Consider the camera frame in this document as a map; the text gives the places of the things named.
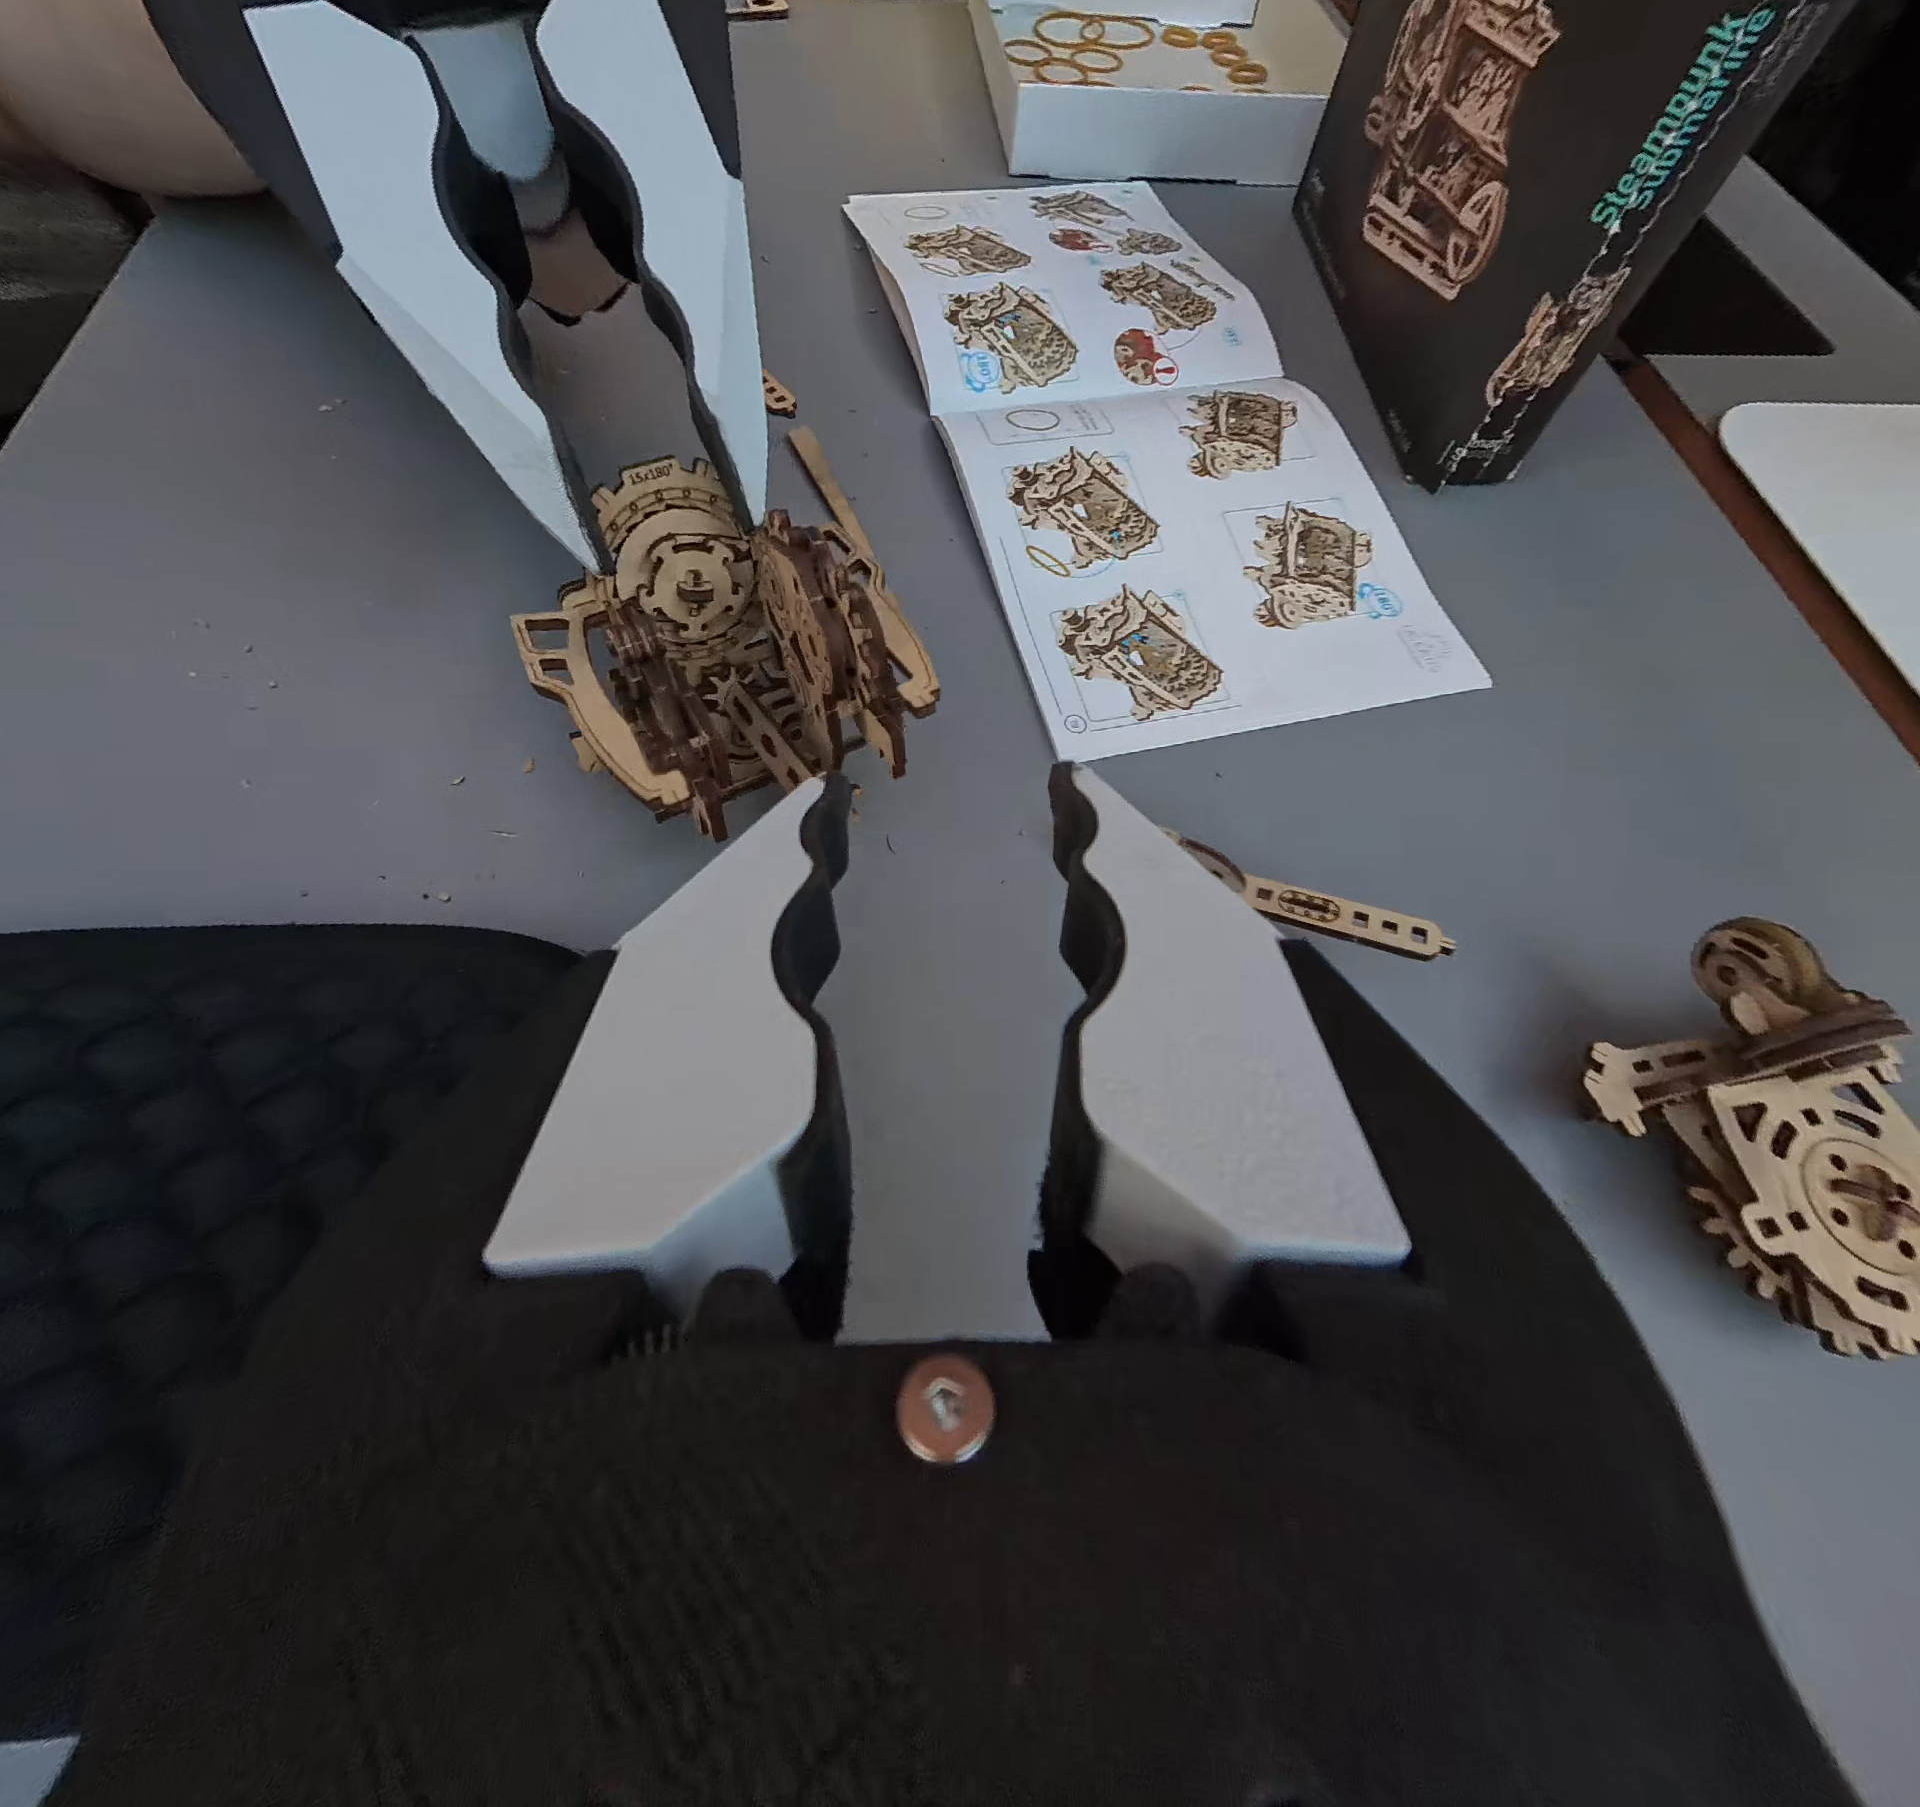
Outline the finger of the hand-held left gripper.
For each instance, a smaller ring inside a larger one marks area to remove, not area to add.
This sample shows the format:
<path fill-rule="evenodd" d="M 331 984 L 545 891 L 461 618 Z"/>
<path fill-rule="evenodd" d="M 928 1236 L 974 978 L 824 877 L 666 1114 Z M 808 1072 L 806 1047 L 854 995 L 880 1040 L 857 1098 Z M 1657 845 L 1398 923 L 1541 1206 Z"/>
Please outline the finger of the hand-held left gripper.
<path fill-rule="evenodd" d="M 325 0 L 244 17 L 336 234 L 340 278 L 525 511 L 599 569 L 552 429 L 509 359 L 506 288 L 461 248 L 439 197 L 443 109 L 424 62 Z"/>
<path fill-rule="evenodd" d="M 547 0 L 537 65 L 561 123 L 612 164 L 637 284 L 736 520 L 766 511 L 766 416 L 747 186 L 724 165 L 659 0 Z"/>

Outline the black model kit box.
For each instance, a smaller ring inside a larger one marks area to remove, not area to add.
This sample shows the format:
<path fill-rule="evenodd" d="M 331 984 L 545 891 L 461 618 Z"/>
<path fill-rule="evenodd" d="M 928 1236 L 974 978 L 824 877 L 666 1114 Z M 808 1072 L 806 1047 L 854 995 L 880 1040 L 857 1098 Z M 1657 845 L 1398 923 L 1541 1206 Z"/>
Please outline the black model kit box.
<path fill-rule="evenodd" d="M 1860 0 L 1359 0 L 1295 197 L 1401 472 L 1507 479 Z"/>

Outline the assembly instruction booklet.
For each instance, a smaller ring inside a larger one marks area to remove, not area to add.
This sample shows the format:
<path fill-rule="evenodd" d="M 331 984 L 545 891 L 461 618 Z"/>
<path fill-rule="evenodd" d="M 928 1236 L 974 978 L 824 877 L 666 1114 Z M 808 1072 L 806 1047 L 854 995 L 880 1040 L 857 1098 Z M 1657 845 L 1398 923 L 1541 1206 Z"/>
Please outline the assembly instruction booklet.
<path fill-rule="evenodd" d="M 1142 180 L 854 194 L 1066 761 L 1485 690 L 1254 293 Z"/>

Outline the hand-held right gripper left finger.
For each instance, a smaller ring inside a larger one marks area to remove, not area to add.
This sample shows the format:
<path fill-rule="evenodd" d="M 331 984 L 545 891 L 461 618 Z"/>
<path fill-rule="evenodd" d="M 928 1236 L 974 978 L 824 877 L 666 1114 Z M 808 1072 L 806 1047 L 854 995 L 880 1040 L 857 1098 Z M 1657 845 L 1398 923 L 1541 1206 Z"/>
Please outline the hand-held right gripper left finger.
<path fill-rule="evenodd" d="M 612 951 L 483 1246 L 493 1278 L 637 1274 L 681 1318 L 756 1267 L 799 1335 L 845 1317 L 852 1143 L 818 995 L 852 782 L 806 780 Z"/>

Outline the white cardboard box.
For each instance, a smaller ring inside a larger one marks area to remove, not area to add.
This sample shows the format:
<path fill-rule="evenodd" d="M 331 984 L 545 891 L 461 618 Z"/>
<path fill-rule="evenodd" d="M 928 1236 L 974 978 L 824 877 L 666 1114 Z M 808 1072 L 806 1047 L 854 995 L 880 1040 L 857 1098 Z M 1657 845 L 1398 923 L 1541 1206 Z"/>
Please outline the white cardboard box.
<path fill-rule="evenodd" d="M 995 11 L 1015 5 L 1153 16 L 1235 27 L 1270 68 L 1264 93 L 1066 90 L 1015 80 Z M 1004 165 L 1057 180 L 1301 180 L 1346 33 L 1320 0 L 969 0 Z"/>

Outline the wooden gear wheel assembly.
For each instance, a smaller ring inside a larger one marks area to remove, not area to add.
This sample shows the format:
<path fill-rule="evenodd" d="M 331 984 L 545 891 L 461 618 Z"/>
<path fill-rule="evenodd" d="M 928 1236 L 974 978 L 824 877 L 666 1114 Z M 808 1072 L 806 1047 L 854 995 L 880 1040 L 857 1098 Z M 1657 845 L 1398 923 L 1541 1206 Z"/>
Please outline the wooden gear wheel assembly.
<path fill-rule="evenodd" d="M 1591 1045 L 1596 1114 L 1683 1143 L 1701 1230 L 1786 1322 L 1834 1356 L 1918 1356 L 1918 1124 L 1897 1104 L 1911 1025 L 1756 917 L 1706 931 L 1690 975 L 1727 1034 Z"/>

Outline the white board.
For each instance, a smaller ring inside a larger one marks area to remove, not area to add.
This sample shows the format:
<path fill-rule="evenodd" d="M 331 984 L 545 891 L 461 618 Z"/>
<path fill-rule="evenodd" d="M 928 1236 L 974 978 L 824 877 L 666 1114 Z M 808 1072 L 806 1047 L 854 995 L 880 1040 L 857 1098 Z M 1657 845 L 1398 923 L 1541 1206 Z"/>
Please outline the white board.
<path fill-rule="evenodd" d="M 1918 755 L 1918 405 L 1750 401 L 1718 442 L 1765 569 Z"/>

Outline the wooden mechanical model assembly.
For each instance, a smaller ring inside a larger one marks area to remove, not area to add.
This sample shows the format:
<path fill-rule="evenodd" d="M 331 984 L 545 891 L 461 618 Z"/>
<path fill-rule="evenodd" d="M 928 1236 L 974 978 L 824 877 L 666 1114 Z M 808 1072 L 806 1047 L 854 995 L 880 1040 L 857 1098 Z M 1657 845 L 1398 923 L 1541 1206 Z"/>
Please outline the wooden mechanical model assembly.
<path fill-rule="evenodd" d="M 511 618 L 536 693 L 584 771 L 654 818 L 729 837 L 724 804 L 824 777 L 870 745 L 905 771 L 905 724 L 942 695 L 934 659 L 852 518 L 741 526 L 719 477 L 675 454 L 593 492 L 612 575 Z"/>

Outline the long slotted wooden strip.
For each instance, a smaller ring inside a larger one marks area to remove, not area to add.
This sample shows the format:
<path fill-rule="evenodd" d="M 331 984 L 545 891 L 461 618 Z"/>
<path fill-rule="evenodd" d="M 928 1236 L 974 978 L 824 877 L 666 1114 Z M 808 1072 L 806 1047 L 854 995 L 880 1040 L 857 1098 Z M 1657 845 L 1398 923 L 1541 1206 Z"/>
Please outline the long slotted wooden strip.
<path fill-rule="evenodd" d="M 1278 931 L 1320 935 L 1347 947 L 1370 947 L 1413 962 L 1438 962 L 1456 951 L 1456 944 L 1429 920 L 1401 908 L 1375 908 L 1346 900 L 1318 889 L 1286 881 L 1245 874 L 1236 861 L 1187 836 L 1167 836 L 1190 861 L 1196 861 L 1235 899 L 1261 913 Z"/>

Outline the person's left forearm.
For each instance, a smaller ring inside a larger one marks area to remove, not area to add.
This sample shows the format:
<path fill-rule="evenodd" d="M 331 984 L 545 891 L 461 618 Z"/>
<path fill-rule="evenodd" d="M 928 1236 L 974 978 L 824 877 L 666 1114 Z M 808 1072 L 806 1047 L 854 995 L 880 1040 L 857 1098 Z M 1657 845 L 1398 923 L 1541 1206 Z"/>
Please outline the person's left forearm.
<path fill-rule="evenodd" d="M 138 197 L 260 194 L 140 0 L 2 0 L 2 154 Z"/>

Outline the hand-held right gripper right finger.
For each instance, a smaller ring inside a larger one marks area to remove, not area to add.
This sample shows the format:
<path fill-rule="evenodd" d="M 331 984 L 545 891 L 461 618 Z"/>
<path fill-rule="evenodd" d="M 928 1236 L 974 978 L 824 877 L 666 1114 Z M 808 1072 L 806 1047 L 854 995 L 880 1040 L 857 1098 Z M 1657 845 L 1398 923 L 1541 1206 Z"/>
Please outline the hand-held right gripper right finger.
<path fill-rule="evenodd" d="M 1404 1221 L 1250 881 L 1088 766 L 1052 766 L 1048 800 L 1084 989 L 1030 1257 L 1048 1335 L 1091 1339 L 1142 1267 L 1181 1278 L 1204 1327 L 1259 1264 L 1404 1267 Z"/>

